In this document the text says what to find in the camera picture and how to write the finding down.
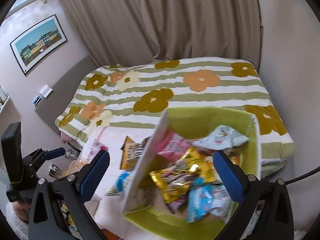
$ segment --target human hand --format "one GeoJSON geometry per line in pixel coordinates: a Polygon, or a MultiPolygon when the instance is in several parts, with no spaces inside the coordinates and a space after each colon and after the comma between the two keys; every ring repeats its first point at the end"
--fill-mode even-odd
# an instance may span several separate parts
{"type": "Polygon", "coordinates": [[[24,200],[18,200],[18,201],[13,202],[12,206],[13,206],[13,210],[16,212],[17,216],[21,220],[23,220],[25,222],[29,221],[29,216],[27,215],[26,210],[31,207],[30,204],[28,204],[24,200]]]}

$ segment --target painting of buildings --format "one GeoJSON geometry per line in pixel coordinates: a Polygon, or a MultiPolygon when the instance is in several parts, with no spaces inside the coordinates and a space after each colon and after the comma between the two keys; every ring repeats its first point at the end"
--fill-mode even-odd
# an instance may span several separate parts
{"type": "Polygon", "coordinates": [[[22,71],[26,73],[41,58],[66,40],[54,15],[25,31],[10,45],[22,71]]]}

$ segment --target storage box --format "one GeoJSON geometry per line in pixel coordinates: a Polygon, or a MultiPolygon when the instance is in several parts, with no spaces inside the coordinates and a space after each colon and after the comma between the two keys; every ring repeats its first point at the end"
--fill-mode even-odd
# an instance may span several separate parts
{"type": "Polygon", "coordinates": [[[150,171],[166,168],[167,162],[156,154],[155,147],[162,142],[170,128],[186,139],[207,136],[219,125],[228,125],[249,137],[240,156],[240,167],[246,174],[260,179],[261,149],[258,143],[259,125],[256,117],[248,112],[219,107],[175,107],[163,112],[161,121],[149,139],[145,153],[135,168],[135,176],[124,198],[124,217],[136,226],[173,240],[213,240],[223,229],[222,221],[200,220],[186,223],[167,212],[157,210],[156,186],[150,171]]]}

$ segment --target gray headboard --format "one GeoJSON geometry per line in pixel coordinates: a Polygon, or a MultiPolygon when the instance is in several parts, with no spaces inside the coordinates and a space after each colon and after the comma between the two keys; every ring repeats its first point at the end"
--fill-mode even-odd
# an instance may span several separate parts
{"type": "Polygon", "coordinates": [[[36,106],[38,116],[56,133],[60,131],[54,124],[55,119],[66,109],[83,77],[97,68],[90,56],[85,57],[64,74],[52,86],[52,94],[36,106]]]}

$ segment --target painted sky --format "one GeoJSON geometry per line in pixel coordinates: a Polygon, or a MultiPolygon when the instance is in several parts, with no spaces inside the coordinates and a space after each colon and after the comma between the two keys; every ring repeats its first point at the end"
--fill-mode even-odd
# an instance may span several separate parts
{"type": "Polygon", "coordinates": [[[56,28],[57,27],[53,19],[42,24],[15,43],[18,52],[20,53],[27,45],[36,43],[43,34],[53,31],[56,28]]]}

